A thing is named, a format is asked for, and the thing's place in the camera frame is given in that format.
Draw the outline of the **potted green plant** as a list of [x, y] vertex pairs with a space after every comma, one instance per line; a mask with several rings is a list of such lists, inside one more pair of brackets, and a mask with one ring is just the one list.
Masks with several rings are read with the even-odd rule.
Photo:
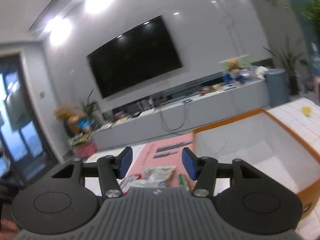
[[[294, 44], [291, 44], [290, 38], [287, 34], [284, 36], [284, 45], [280, 49], [276, 49], [274, 46], [264, 49], [271, 54], [279, 62], [278, 67], [285, 71], [287, 78], [287, 84], [289, 85], [289, 93], [291, 95], [298, 95], [302, 90], [304, 92], [313, 91], [313, 76], [310, 73], [310, 67], [308, 61], [304, 58], [304, 52], [298, 51], [302, 39], [299, 38]], [[307, 77], [302, 78], [300, 88], [298, 82], [297, 66], [302, 64], [308, 71]]]

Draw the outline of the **grey TV console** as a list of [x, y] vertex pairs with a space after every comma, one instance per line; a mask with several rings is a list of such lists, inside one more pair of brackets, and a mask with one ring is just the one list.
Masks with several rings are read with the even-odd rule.
[[227, 91], [193, 96], [159, 107], [152, 114], [139, 116], [91, 134], [99, 151], [131, 146], [212, 122], [231, 118], [269, 104], [266, 82], [257, 80]]

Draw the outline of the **pale green snack bag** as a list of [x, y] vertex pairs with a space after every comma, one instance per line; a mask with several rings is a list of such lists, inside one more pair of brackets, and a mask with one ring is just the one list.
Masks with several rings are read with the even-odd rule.
[[144, 169], [144, 177], [131, 183], [132, 187], [138, 188], [162, 188], [167, 187], [176, 166], [155, 166]]

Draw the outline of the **orange storage box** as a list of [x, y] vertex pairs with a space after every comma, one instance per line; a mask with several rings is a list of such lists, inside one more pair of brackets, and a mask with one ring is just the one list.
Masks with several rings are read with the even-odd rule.
[[193, 130], [197, 156], [242, 159], [293, 191], [303, 217], [319, 200], [319, 153], [268, 111], [257, 109]]

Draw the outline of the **pink printed mat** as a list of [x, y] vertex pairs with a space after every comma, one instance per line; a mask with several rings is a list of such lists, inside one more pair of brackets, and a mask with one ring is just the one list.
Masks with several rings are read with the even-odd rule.
[[194, 135], [188, 133], [142, 145], [139, 150], [133, 150], [133, 162], [127, 172], [128, 176], [135, 174], [145, 177], [144, 170], [146, 168], [158, 166], [175, 166], [174, 173], [168, 185], [170, 187], [178, 187], [178, 175], [187, 175], [182, 164], [182, 150], [188, 147], [195, 150]]

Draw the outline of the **white wifi router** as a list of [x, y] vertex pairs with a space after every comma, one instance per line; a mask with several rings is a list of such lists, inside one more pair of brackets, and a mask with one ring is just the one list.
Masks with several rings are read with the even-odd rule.
[[143, 99], [137, 102], [137, 106], [140, 110], [140, 116], [152, 114], [155, 111], [155, 106], [152, 98]]

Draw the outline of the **black television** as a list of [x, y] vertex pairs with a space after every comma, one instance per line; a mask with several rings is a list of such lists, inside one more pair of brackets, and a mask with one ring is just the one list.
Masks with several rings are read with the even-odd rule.
[[87, 59], [103, 98], [183, 67], [162, 16], [110, 40]]

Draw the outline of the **grey trash bin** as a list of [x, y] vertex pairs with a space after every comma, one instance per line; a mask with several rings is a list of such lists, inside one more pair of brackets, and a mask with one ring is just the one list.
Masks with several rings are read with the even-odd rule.
[[271, 69], [264, 75], [271, 107], [289, 102], [286, 72], [282, 68]]

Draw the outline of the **orange gourd ornament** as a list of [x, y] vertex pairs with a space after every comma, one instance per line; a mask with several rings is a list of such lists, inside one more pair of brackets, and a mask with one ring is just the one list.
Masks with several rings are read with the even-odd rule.
[[72, 108], [71, 106], [61, 105], [54, 110], [57, 120], [63, 123], [67, 135], [71, 138], [82, 133], [78, 126], [78, 121], [85, 117], [82, 111]]

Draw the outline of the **lemon checkered tablecloth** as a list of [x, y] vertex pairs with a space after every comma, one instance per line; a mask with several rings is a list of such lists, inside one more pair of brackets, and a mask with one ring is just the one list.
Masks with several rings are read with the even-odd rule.
[[[300, 98], [265, 110], [297, 132], [319, 153], [319, 107], [311, 100]], [[133, 146], [139, 150], [144, 143]], [[297, 233], [303, 239], [319, 239], [319, 200], [307, 217], [300, 220]]]

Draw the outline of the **green snack tube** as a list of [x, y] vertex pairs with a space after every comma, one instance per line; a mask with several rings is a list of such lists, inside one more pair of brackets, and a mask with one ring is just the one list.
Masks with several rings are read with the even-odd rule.
[[183, 187], [187, 192], [189, 192], [190, 186], [187, 179], [185, 178], [185, 175], [180, 173], [177, 177], [178, 177], [179, 187]]

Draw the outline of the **teddy bear gift box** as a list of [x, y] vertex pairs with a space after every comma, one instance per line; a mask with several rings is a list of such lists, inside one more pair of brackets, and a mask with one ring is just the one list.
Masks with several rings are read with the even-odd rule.
[[220, 62], [223, 68], [223, 80], [225, 83], [245, 83], [251, 79], [251, 61], [248, 55], [236, 57]]

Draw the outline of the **pink storage basket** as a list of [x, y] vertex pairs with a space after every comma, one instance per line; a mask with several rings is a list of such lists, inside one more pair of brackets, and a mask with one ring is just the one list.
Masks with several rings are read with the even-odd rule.
[[97, 151], [96, 146], [92, 142], [86, 142], [73, 148], [74, 154], [80, 159], [87, 159]]

